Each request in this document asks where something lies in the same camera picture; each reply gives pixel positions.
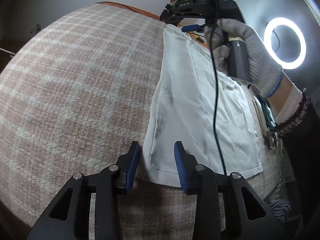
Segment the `grey gloved right hand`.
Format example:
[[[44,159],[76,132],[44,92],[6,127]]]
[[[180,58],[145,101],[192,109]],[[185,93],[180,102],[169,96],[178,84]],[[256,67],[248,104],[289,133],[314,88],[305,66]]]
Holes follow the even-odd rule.
[[[217,26],[234,36],[244,40],[248,53],[250,76],[252,84],[259,90],[261,96],[271,97],[279,88],[283,79],[283,68],[267,52],[261,38],[249,25],[228,18],[217,20]],[[222,35],[211,27],[204,28],[207,44],[212,46],[213,58],[216,69],[227,72],[227,59],[231,50],[223,44]]]

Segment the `right forearm dark sleeve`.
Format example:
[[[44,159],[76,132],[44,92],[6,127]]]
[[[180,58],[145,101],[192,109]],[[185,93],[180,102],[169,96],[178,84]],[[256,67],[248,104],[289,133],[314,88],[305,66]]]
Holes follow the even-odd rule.
[[[286,75],[267,99],[297,183],[303,223],[297,238],[319,239],[319,115]]]

